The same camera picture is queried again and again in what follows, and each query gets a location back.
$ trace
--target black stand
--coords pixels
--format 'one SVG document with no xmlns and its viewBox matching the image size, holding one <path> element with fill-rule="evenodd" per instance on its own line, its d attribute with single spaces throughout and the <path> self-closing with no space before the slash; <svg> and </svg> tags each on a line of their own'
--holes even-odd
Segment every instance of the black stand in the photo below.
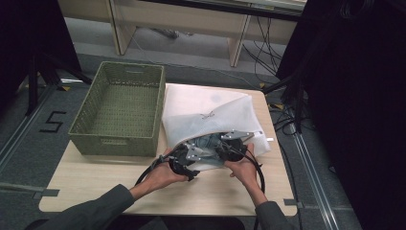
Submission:
<svg viewBox="0 0 406 230">
<path fill-rule="evenodd" d="M 328 44 L 333 39 L 338 27 L 341 25 L 340 9 L 342 2 L 343 1 L 336 2 L 327 19 L 327 23 L 322 25 L 322 28 L 316 34 L 293 74 L 276 84 L 262 89 L 262 93 L 266 95 L 276 89 L 286 86 L 286 89 L 282 94 L 282 102 L 284 104 L 294 104 L 294 125 L 298 133 L 302 133 L 301 119 L 304 105 L 303 96 L 305 92 L 305 80 L 318 66 Z"/>
<path fill-rule="evenodd" d="M 45 54 L 44 52 L 35 52 L 30 59 L 29 67 L 29 107 L 26 116 L 29 116 L 37 106 L 38 102 L 38 80 L 36 73 L 39 72 L 47 84 L 60 84 L 60 78 L 57 75 L 56 68 L 63 69 L 75 76 L 84 83 L 91 84 L 92 80 L 84 76 L 81 72 L 71 68 L 56 57 Z"/>
<path fill-rule="evenodd" d="M 11 81 L 11 92 L 29 76 L 30 98 L 26 115 L 30 115 L 37 105 L 37 72 L 47 84 L 60 83 L 56 69 L 66 70 L 85 83 L 92 82 L 80 72 L 77 54 L 56 0 L 5 0 L 0 12 L 0 41 L 8 41 L 8 47 L 2 50 L 7 54 L 8 66 L 0 70 L 15 79 L 4 76 L 8 78 L 7 82 Z"/>
</svg>

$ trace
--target green plastic basket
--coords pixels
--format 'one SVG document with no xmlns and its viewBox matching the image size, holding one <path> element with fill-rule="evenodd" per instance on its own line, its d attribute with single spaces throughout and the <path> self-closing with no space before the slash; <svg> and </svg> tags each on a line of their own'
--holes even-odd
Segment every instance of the green plastic basket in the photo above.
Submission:
<svg viewBox="0 0 406 230">
<path fill-rule="evenodd" d="M 156 155 L 163 66 L 103 62 L 69 130 L 84 155 Z"/>
</svg>

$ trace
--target black cloth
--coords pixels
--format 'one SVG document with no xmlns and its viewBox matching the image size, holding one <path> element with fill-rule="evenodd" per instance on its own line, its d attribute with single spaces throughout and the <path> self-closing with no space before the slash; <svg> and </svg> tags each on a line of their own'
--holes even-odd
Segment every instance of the black cloth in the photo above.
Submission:
<svg viewBox="0 0 406 230">
<path fill-rule="evenodd" d="M 123 185 L 117 185 L 100 198 L 68 208 L 36 229 L 106 229 L 118 215 L 133 203 L 134 198 L 128 189 Z M 287 221 L 278 204 L 273 201 L 262 203 L 257 207 L 256 213 L 262 229 L 295 229 Z"/>
</svg>

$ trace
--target black cable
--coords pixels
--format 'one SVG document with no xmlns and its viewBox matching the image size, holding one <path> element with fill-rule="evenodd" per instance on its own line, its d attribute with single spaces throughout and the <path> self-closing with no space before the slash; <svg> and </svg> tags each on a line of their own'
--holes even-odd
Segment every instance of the black cable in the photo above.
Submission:
<svg viewBox="0 0 406 230">
<path fill-rule="evenodd" d="M 254 44 L 255 44 L 255 46 L 257 46 L 257 48 L 258 49 L 260 49 L 260 46 L 257 44 L 257 42 L 256 41 L 253 41 L 254 42 Z M 275 58 L 277 58 L 277 59 L 282 59 L 282 57 L 272 48 L 272 46 L 269 46 L 270 48 L 271 48 L 271 50 L 275 53 Z M 267 55 L 269 55 L 269 56 L 271 56 L 272 54 L 271 53 L 269 53 L 269 52 L 266 52 L 266 51 L 263 51 L 265 54 L 267 54 Z"/>
<path fill-rule="evenodd" d="M 278 72 L 278 69 L 279 69 L 279 66 L 278 66 L 277 62 L 275 61 L 275 56 L 272 55 L 272 51 L 274 51 L 274 49 L 272 49 L 271 44 L 270 44 L 271 42 L 270 42 L 269 30 L 270 30 L 270 27 L 271 27 L 271 19 L 268 18 L 268 21 L 267 21 L 268 26 L 267 26 L 266 35 L 263 33 L 262 26 L 260 25 L 260 22 L 259 22 L 259 17 L 257 17 L 257 21 L 258 21 L 258 24 L 259 24 L 260 32 L 261 32 L 261 34 L 262 34 L 263 42 L 266 43 L 266 46 L 267 46 L 268 51 L 269 51 L 269 53 L 267 53 L 267 54 L 269 54 L 269 56 L 271 57 L 271 62 L 272 62 L 272 65 L 274 66 L 273 71 L 274 71 L 275 73 L 277 73 L 277 72 Z M 279 58 L 282 58 L 282 57 L 281 57 L 278 53 L 276 53 L 275 51 L 274 51 L 274 53 L 275 53 L 276 55 L 278 55 Z"/>
<path fill-rule="evenodd" d="M 265 70 L 267 70 L 269 73 L 275 76 L 276 72 L 272 69 L 271 66 L 265 63 L 265 61 L 261 60 L 260 58 L 256 57 L 253 53 L 251 53 L 245 45 L 242 45 L 244 50 L 248 53 L 248 55 L 256 62 L 255 67 L 255 74 L 257 76 L 257 63 L 259 63 Z"/>
<path fill-rule="evenodd" d="M 138 177 L 137 182 L 135 183 L 135 185 L 140 184 L 144 178 L 153 170 L 155 169 L 155 167 L 163 162 L 165 162 L 165 159 L 167 159 L 171 154 L 173 153 L 173 151 L 171 151 L 170 153 L 166 154 L 165 156 L 160 155 L 158 159 L 154 160 L 152 162 L 152 164 L 146 168 L 143 173 L 140 175 L 140 177 Z"/>
<path fill-rule="evenodd" d="M 279 125 L 279 124 L 282 123 L 282 122 L 291 121 L 291 120 L 292 120 L 291 118 L 285 118 L 285 119 L 283 119 L 283 120 L 277 121 L 276 123 L 274 123 L 274 127 L 277 126 L 277 125 Z"/>
<path fill-rule="evenodd" d="M 286 160 L 286 164 L 287 164 L 287 168 L 289 169 L 290 172 L 290 178 L 292 180 L 292 187 L 293 187 L 293 196 L 295 198 L 296 203 L 299 203 L 299 197 L 298 197 L 298 190 L 296 188 L 296 182 L 295 182 L 295 176 L 293 175 L 293 170 L 292 170 L 292 166 L 290 165 L 290 161 L 289 158 L 287 157 L 287 153 L 286 150 L 284 149 L 284 147 L 282 146 L 281 142 L 278 140 L 278 144 L 282 150 L 282 154 L 284 155 L 284 159 Z M 298 208 L 298 221 L 299 221 L 299 229 L 302 230 L 302 215 L 301 215 L 301 211 Z"/>
<path fill-rule="evenodd" d="M 280 123 L 280 119 L 283 115 L 288 115 L 285 111 L 280 111 L 280 113 L 281 113 L 281 116 L 278 118 L 277 122 L 274 124 L 274 127 L 275 127 L 275 125 L 278 125 Z M 283 119 L 283 121 L 288 121 L 291 119 L 290 116 L 288 116 L 288 117 L 289 117 L 288 119 Z"/>
<path fill-rule="evenodd" d="M 239 151 L 238 149 L 235 149 L 234 147 L 230 147 L 230 150 L 234 151 L 237 154 L 242 155 L 243 157 L 245 157 L 246 159 L 248 159 L 251 163 L 253 163 L 254 167 L 257 170 L 257 173 L 259 175 L 259 182 L 260 182 L 260 189 L 262 190 L 263 193 L 265 193 L 265 179 L 263 177 L 263 173 L 262 170 L 260 169 L 260 165 L 257 162 L 257 160 L 253 160 L 251 157 L 247 156 L 246 154 L 242 153 L 241 151 Z"/>
<path fill-rule="evenodd" d="M 288 133 L 288 132 L 286 132 L 286 131 L 284 130 L 288 125 L 294 124 L 294 123 L 295 123 L 295 121 L 292 120 L 292 121 L 289 121 L 289 122 L 283 124 L 283 126 L 282 126 L 282 132 L 283 132 L 284 135 L 286 135 L 286 136 L 292 136 L 292 135 L 295 135 L 295 134 L 297 133 L 296 130 L 295 130 L 294 132 L 291 132 L 291 133 Z"/>
</svg>

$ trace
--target floor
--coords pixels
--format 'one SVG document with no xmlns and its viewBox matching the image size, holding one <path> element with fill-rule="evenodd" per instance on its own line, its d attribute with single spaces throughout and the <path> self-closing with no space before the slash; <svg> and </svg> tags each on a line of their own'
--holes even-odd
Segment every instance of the floor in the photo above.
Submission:
<svg viewBox="0 0 406 230">
<path fill-rule="evenodd" d="M 94 74 L 98 67 L 97 63 L 100 63 L 101 60 L 125 59 L 165 64 L 172 81 L 207 85 L 230 83 L 235 87 L 247 89 L 259 89 L 260 82 L 269 85 L 278 81 L 265 68 L 256 64 L 245 51 L 241 52 L 238 66 L 230 67 L 227 40 L 224 37 L 180 32 L 179 37 L 173 39 L 151 29 L 138 28 L 125 55 L 117 56 L 109 24 L 72 18 L 65 18 L 65 20 L 79 55 L 83 73 L 86 75 Z M 259 51 L 253 41 L 245 41 L 244 45 L 254 54 Z M 276 44 L 272 46 L 282 56 L 285 46 Z M 264 53 L 259 54 L 259 57 L 267 63 L 271 61 L 269 56 Z M 47 111 L 41 112 L 37 119 L 46 120 L 49 113 L 57 109 L 72 109 L 74 111 L 78 109 L 78 104 L 84 97 L 87 88 L 77 87 L 72 90 L 75 92 L 75 98 L 69 97 L 63 92 L 55 91 L 50 96 L 50 100 L 54 104 L 53 108 L 49 108 L 48 111 L 48 107 L 44 105 L 44 109 Z M 44 92 L 43 95 L 46 94 L 45 89 L 41 89 L 41 91 Z M 270 104 L 280 104 L 281 93 L 282 90 L 274 92 L 271 96 L 267 96 L 266 100 Z M 0 116 L 2 123 L 0 130 L 1 147 L 7 144 L 13 131 L 18 128 L 21 122 L 24 122 L 25 117 L 21 111 L 25 109 L 26 98 L 27 88 L 22 88 L 8 112 Z M 287 115 L 277 108 L 271 108 L 270 111 L 278 138 L 285 150 L 286 170 L 290 176 L 292 188 L 296 189 L 295 194 L 301 205 L 299 215 L 289 218 L 289 221 L 302 229 L 362 229 L 339 179 L 328 168 L 327 153 L 318 139 L 317 128 L 314 127 L 311 120 L 308 119 L 303 122 L 305 127 L 303 128 L 303 139 L 307 149 L 307 153 L 304 154 L 307 154 L 307 158 L 311 161 L 313 173 L 316 173 L 316 179 L 320 182 L 321 191 L 325 197 L 324 201 L 330 207 L 332 218 L 326 216 L 325 209 L 321 206 L 320 195 L 317 194 L 320 188 L 314 188 L 314 184 L 311 182 L 312 178 L 314 179 L 314 174 L 304 164 L 305 155 L 298 151 L 295 136 L 289 135 L 292 127 L 285 126 L 281 122 L 288 118 Z M 74 116 L 75 114 L 71 114 L 69 118 L 63 119 L 69 122 Z M 58 152 L 61 155 L 68 140 L 66 137 L 58 135 L 49 139 L 49 143 L 39 145 L 38 142 L 44 142 L 43 138 L 38 139 L 39 137 L 36 137 L 37 134 L 33 130 L 41 129 L 42 126 L 42 124 L 37 123 L 30 126 L 7 166 L 0 168 L 1 229 L 3 229 L 2 227 L 4 229 L 24 229 L 23 226 L 34 219 L 52 216 L 39 212 L 36 208 L 38 200 L 33 199 L 33 191 L 47 186 L 49 177 L 52 176 L 57 166 L 56 158 L 56 161 L 52 163 L 53 165 L 45 169 L 42 159 L 46 156 L 42 155 L 41 152 L 44 146 L 49 146 L 52 149 L 47 149 L 47 151 Z M 66 132 L 67 126 L 62 126 L 61 131 Z M 7 188 L 7 185 L 11 185 L 13 189 Z M 16 208 L 5 209 L 4 207 L 7 206 Z M 252 228 L 253 220 L 251 218 L 241 219 L 247 229 Z M 329 219 L 333 219 L 335 222 L 333 224 L 328 223 Z"/>
</svg>

